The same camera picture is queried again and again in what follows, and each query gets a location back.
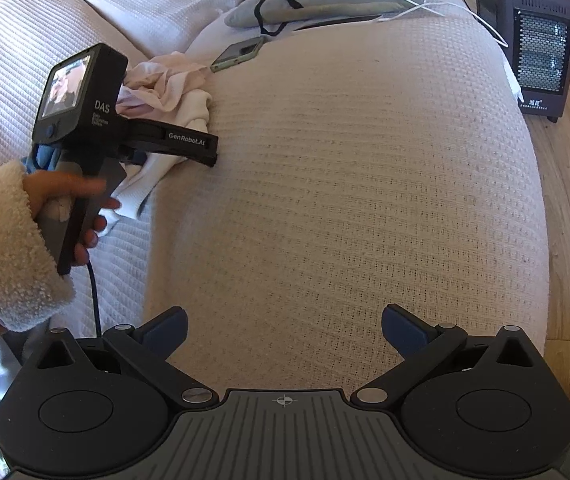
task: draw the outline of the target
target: small display screen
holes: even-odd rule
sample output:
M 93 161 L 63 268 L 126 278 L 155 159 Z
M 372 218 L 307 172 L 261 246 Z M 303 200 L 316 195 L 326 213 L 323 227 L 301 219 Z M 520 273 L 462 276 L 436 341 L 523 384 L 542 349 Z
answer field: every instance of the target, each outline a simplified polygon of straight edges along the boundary
M 91 55 L 88 54 L 81 59 L 75 59 L 54 73 L 46 90 L 47 101 L 41 118 L 71 110 L 78 104 L 90 58 Z

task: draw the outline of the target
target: round black disc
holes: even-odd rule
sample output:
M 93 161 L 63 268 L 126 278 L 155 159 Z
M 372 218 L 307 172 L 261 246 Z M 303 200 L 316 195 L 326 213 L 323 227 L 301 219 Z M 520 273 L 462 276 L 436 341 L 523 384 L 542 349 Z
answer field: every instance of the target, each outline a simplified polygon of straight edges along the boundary
M 13 384 L 22 391 L 0 405 L 0 448 L 9 464 L 59 478 L 91 476 L 123 467 L 158 442 L 168 410 L 156 390 L 119 374 L 65 368 Z
M 562 390 L 511 365 L 421 384 L 405 399 L 401 423 L 425 455 L 468 476 L 533 475 L 570 444 L 570 403 Z

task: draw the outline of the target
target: black strap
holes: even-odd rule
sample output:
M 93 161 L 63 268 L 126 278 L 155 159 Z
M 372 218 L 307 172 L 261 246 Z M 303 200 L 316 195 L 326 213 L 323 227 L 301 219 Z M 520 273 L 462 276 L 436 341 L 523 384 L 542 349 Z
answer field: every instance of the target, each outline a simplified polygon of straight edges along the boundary
M 270 32 L 269 30 L 267 30 L 263 26 L 264 21 L 263 21 L 263 17 L 261 16 L 261 7 L 265 3 L 265 1 L 267 1 L 267 0 L 261 0 L 260 2 L 258 2 L 256 4 L 256 6 L 254 7 L 254 16 L 256 17 L 256 21 L 258 22 L 258 26 L 261 28 L 261 34 L 266 34 L 267 36 L 274 37 L 274 36 L 279 35 L 289 22 L 282 22 L 279 25 L 279 28 L 277 28 L 273 32 Z M 289 6 L 292 9 L 302 9 L 303 8 L 303 6 L 301 4 L 299 4 L 296 0 L 287 0 L 287 3 L 289 3 Z

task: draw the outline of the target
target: white fleece sleeve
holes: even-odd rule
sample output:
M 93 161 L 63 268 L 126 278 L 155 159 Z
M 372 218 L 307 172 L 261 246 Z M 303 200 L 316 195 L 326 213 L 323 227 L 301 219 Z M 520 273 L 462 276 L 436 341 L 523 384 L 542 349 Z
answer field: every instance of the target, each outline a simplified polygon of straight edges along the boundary
M 23 177 L 18 161 L 0 167 L 0 323 L 15 332 L 33 328 L 74 297 L 32 220 Z

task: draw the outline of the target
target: blue fabric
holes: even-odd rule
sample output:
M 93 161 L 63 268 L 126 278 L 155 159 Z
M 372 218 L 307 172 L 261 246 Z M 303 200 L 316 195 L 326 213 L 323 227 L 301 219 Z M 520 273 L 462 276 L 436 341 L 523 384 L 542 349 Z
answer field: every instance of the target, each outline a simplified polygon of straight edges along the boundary
M 36 163 L 34 163 L 33 156 L 26 156 L 21 159 L 21 162 L 25 165 L 25 170 L 27 173 L 33 173 L 37 170 L 48 170 L 54 171 L 56 165 L 59 162 L 60 149 L 53 148 L 51 146 L 43 146 L 39 144 L 36 147 Z

